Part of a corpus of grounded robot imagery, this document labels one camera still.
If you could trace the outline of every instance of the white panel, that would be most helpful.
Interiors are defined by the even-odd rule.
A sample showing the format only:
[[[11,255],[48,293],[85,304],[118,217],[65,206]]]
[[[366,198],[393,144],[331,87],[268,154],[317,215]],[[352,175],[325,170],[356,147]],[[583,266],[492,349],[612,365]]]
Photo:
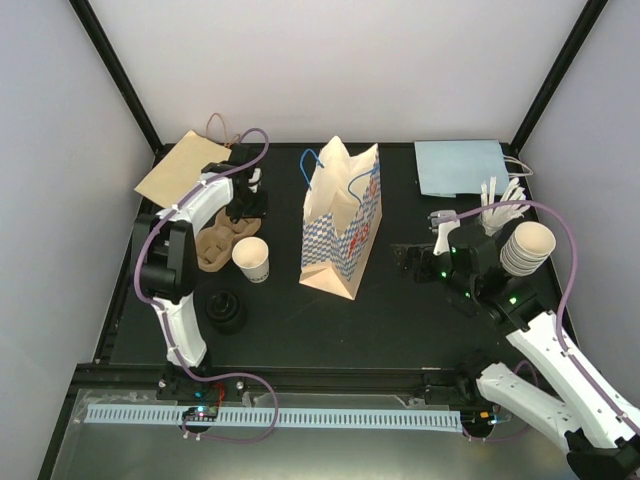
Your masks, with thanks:
[[[165,142],[510,141],[585,0],[92,3]]]
[[[0,4],[0,465],[36,478],[151,162],[69,3]]]
[[[534,197],[557,208],[578,241],[570,301],[585,354],[613,387],[640,405],[640,2],[609,2],[523,158],[535,170]],[[569,269],[553,220],[561,281]]]

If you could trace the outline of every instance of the black tabletop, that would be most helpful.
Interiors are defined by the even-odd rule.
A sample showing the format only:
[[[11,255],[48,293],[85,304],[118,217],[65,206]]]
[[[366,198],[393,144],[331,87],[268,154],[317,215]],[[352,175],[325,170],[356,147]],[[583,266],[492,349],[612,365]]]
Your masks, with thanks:
[[[268,280],[251,284],[232,262],[218,273],[200,272],[195,307],[214,364],[247,368],[453,367],[477,349],[511,366],[522,359],[481,318],[468,318],[450,306],[444,285],[416,284],[398,275],[391,245],[433,241],[427,220],[430,212],[462,212],[479,204],[477,196],[421,196],[413,145],[380,148],[383,217],[356,300],[300,285],[306,184],[298,162],[305,148],[274,145],[261,163],[269,215],[257,236],[269,245]],[[357,154],[365,148],[350,146],[350,152]],[[312,170],[313,162],[308,163]],[[549,262],[531,281],[545,306],[554,307],[558,299]],[[235,291],[246,305],[247,325],[235,335],[215,333],[204,315],[206,299],[219,288]],[[160,365],[165,355],[158,319],[130,287],[111,363]]]

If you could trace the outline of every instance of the paper bag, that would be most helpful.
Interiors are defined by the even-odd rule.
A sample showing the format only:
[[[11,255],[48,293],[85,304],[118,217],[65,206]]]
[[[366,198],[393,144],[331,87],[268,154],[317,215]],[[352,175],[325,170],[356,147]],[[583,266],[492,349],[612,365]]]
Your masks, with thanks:
[[[351,157],[333,137],[304,201],[300,283],[354,300],[381,219],[378,145]]]

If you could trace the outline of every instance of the paper cup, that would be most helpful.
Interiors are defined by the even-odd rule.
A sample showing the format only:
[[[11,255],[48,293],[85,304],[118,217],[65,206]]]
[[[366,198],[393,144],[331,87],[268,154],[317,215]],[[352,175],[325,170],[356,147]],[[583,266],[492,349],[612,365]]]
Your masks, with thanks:
[[[251,283],[264,282],[269,276],[269,247],[261,238],[240,240],[233,247],[231,258]]]
[[[514,277],[535,272],[556,247],[556,238],[538,222],[518,225],[500,251],[502,267]]]

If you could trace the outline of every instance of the purple cable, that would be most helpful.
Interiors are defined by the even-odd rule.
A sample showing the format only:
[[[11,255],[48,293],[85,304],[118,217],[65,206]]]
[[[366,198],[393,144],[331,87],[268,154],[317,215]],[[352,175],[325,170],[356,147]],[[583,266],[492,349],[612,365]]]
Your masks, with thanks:
[[[527,366],[529,367],[529,370],[531,370],[531,374],[533,375],[533,383],[534,385],[537,387],[539,386],[538,383],[538,375],[536,374],[536,369],[533,368],[533,365],[531,365],[531,362],[529,362],[528,360],[522,360],[518,365],[516,365],[516,368],[513,369],[513,373],[517,374],[520,369],[523,366]],[[480,438],[480,437],[472,437],[471,434],[469,432],[467,432],[467,429],[464,428],[464,426],[462,427],[462,433],[465,437],[467,437],[469,439],[469,441],[478,441],[478,442],[483,442],[483,443],[504,443],[504,442],[512,442],[514,440],[519,440],[520,438],[522,438],[524,435],[526,435],[529,430],[531,430],[531,425],[525,425],[524,428],[522,430],[520,430],[517,433],[514,433],[513,435],[509,435],[507,437],[500,437],[500,438]]]
[[[252,438],[246,438],[246,439],[237,439],[237,438],[227,438],[227,437],[221,437],[218,435],[203,435],[200,434],[200,437],[203,438],[209,438],[209,439],[213,439],[213,440],[219,440],[222,442],[227,442],[227,443],[240,443],[240,444],[247,444],[247,443],[255,443],[255,442],[259,442],[260,440],[265,439],[266,437],[268,437],[269,435],[271,435],[275,429],[276,426],[276,422],[278,421],[278,413],[279,413],[279,408],[278,408],[278,397],[276,396],[276,392],[273,390],[273,387],[271,385],[269,385],[269,383],[264,380],[263,378],[257,376],[257,375],[253,375],[251,373],[244,373],[244,372],[234,372],[234,373],[225,373],[223,375],[216,375],[213,377],[200,377],[196,374],[194,374],[193,372],[191,372],[191,370],[189,370],[189,366],[187,365],[184,357],[182,356],[182,354],[180,353],[180,350],[178,349],[178,346],[176,345],[174,338],[173,338],[173,334],[171,333],[171,328],[169,326],[169,317],[167,315],[167,312],[164,310],[163,305],[160,302],[157,302],[155,300],[153,300],[152,298],[148,298],[144,295],[142,288],[140,286],[140,272],[142,271],[142,264],[144,263],[144,260],[147,258],[147,253],[149,252],[149,247],[151,246],[151,242],[153,242],[153,239],[158,236],[158,234],[160,233],[160,229],[163,227],[163,225],[165,225],[176,213],[177,210],[179,210],[180,208],[184,207],[187,202],[189,200],[191,200],[191,198],[193,198],[194,195],[196,195],[198,192],[200,192],[200,190],[202,190],[205,186],[212,184],[213,182],[219,180],[222,177],[226,177],[229,175],[232,175],[234,173],[237,173],[241,170],[245,170],[247,168],[250,168],[252,166],[254,166],[256,163],[258,163],[260,160],[262,160],[264,158],[264,156],[267,153],[267,150],[269,149],[269,137],[266,134],[266,132],[260,128],[250,128],[249,130],[247,130],[246,132],[244,132],[242,134],[242,136],[240,137],[240,140],[238,142],[241,142],[242,140],[244,140],[244,138],[250,134],[251,132],[258,132],[260,133],[263,137],[264,137],[264,147],[262,148],[262,151],[260,152],[260,154],[254,158],[252,161],[250,161],[249,163],[245,163],[244,165],[241,165],[239,167],[235,167],[232,168],[231,170],[228,170],[224,173],[221,174],[217,174],[214,175],[210,178],[208,178],[205,182],[205,184],[201,184],[198,183],[193,189],[191,189],[189,192],[187,192],[187,194],[182,197],[182,199],[178,202],[178,204],[175,206],[175,208],[173,210],[171,210],[169,213],[167,213],[167,215],[165,215],[163,218],[160,219],[160,221],[156,224],[155,227],[153,227],[153,229],[151,230],[151,232],[149,232],[149,236],[147,237],[147,239],[145,240],[145,242],[142,245],[142,249],[140,250],[140,255],[138,256],[138,260],[136,261],[136,266],[133,272],[133,288],[136,292],[136,296],[138,297],[138,299],[141,302],[144,302],[146,304],[152,305],[157,307],[158,309],[160,309],[162,311],[162,323],[163,323],[163,327],[164,327],[164,331],[166,332],[167,335],[167,343],[169,344],[169,349],[173,350],[176,358],[178,359],[178,362],[180,363],[180,365],[182,366],[183,370],[185,371],[185,373],[191,377],[193,380],[197,381],[197,382],[217,382],[220,380],[224,380],[227,378],[234,378],[234,377],[245,377],[245,378],[250,378],[252,380],[256,380],[257,382],[262,383],[267,390],[269,391],[269,393],[273,396],[273,405],[274,405],[274,415],[273,415],[273,420],[271,421],[271,424],[269,425],[269,427],[267,428],[267,430],[262,433],[261,435],[258,435],[256,437],[252,437]],[[188,432],[186,430],[186,425],[185,423],[183,423],[182,425],[182,430],[185,433],[185,435],[195,435],[192,434],[191,432]]]
[[[530,205],[534,208],[543,210],[551,214],[553,217],[555,217],[555,219],[558,220],[560,225],[562,225],[562,228],[564,228],[564,231],[567,234],[567,238],[569,239],[569,247],[571,249],[571,269],[569,271],[569,279],[567,280],[567,285],[564,288],[562,297],[560,298],[560,303],[558,304],[558,312],[556,314],[555,330],[556,330],[556,338],[558,339],[558,344],[560,345],[562,350],[567,354],[567,357],[571,360],[571,363],[573,363],[573,365],[584,377],[587,383],[593,387],[593,389],[598,393],[598,395],[600,395],[600,397],[602,397],[605,403],[609,405],[611,410],[615,412],[618,418],[621,421],[623,421],[637,435],[640,435],[640,427],[638,427],[638,425],[636,425],[633,420],[627,417],[625,412],[620,407],[618,407],[616,402],[609,395],[607,395],[607,392],[605,392],[604,389],[598,384],[598,382],[591,376],[591,374],[587,371],[584,365],[580,363],[580,360],[578,360],[571,352],[568,351],[569,346],[567,345],[567,342],[565,341],[564,336],[562,335],[562,318],[564,316],[564,311],[565,311],[565,308],[567,307],[567,301],[569,300],[569,295],[571,294],[571,290],[573,289],[573,284],[576,280],[576,272],[578,270],[578,251],[577,251],[576,239],[573,236],[573,232],[571,232],[569,225],[567,225],[567,223],[560,216],[560,214],[556,212],[554,209],[547,207],[546,205],[543,205],[541,203],[534,202],[533,200],[508,200],[506,202],[497,202],[491,205],[485,205],[483,207],[474,208],[473,210],[469,210],[468,212],[464,212],[459,215],[456,215],[453,218],[451,217],[443,218],[442,222],[452,221],[452,220],[461,220],[463,218],[477,215],[481,212],[484,212],[485,210],[490,210],[496,207],[508,206],[508,205]]]

